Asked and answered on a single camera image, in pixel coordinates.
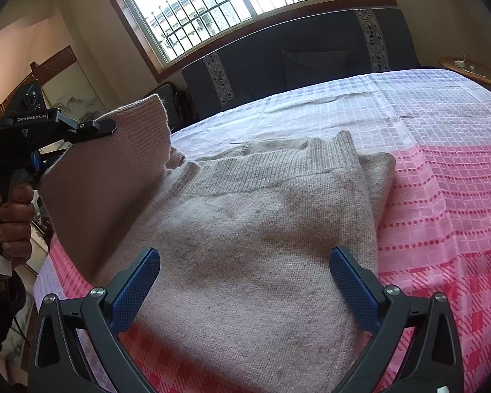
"folded sweater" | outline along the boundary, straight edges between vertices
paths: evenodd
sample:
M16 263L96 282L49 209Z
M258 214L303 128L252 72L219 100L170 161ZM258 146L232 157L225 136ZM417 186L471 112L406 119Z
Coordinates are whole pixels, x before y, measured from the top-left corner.
M117 132L73 145L40 188L82 275L106 285L152 246L161 272L137 316L152 335L250 390L331 391L356 325L329 252L345 245L376 270L393 157L359 160L341 132L178 166L156 96L106 117Z

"blue gripper pad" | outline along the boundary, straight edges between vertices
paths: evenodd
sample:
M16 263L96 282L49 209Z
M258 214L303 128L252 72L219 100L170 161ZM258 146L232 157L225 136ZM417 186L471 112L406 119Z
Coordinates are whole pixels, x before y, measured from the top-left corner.
M378 303L364 280L338 248L331 251L329 270L359 327L375 336L382 325Z
M160 254L152 249L111 304L109 328L114 335L129 329L160 272Z

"wooden window frame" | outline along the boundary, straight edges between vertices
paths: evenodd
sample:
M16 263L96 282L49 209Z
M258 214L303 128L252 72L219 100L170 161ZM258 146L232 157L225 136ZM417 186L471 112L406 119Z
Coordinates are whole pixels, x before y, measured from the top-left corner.
M307 0L302 3L295 3L278 10L263 13L253 21L242 22L234 28L222 31L211 39L187 51L178 59L175 59L171 65L164 68L158 60L155 51L147 41L144 32L140 29L130 8L126 5L126 2L124 0L109 1L135 44L136 49L145 61L145 64L151 71L151 74L159 84L178 70L183 69L190 63L201 59L226 44L281 22L338 10L395 7L397 5L396 0L319 0L312 3Z

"wooden side table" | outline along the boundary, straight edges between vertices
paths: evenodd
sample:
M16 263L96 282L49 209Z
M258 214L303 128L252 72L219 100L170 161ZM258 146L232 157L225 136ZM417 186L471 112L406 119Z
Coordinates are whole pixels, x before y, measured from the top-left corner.
M454 72L458 72L460 75L463 75L470 80L491 87L491 68L488 68L481 63L468 60L465 61L464 68L460 68L454 64L454 61L457 60L459 60L457 57L443 56L438 59L438 63L442 67L454 70Z

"plaid fabric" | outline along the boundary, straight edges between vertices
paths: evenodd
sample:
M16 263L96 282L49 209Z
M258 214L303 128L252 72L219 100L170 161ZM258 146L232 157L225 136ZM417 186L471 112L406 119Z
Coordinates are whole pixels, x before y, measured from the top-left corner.
M475 391L491 370L490 92L444 70L369 74L249 103L172 140L195 158L252 138L330 137L341 129L351 131L359 152L397 158L378 228L378 276L408 294L448 295L465 391ZM69 298L89 291L57 241L48 261L35 285L37 303L51 292L54 273ZM380 387L392 382L410 335L404 333ZM133 326L121 340L159 392L241 391L194 368L143 327Z

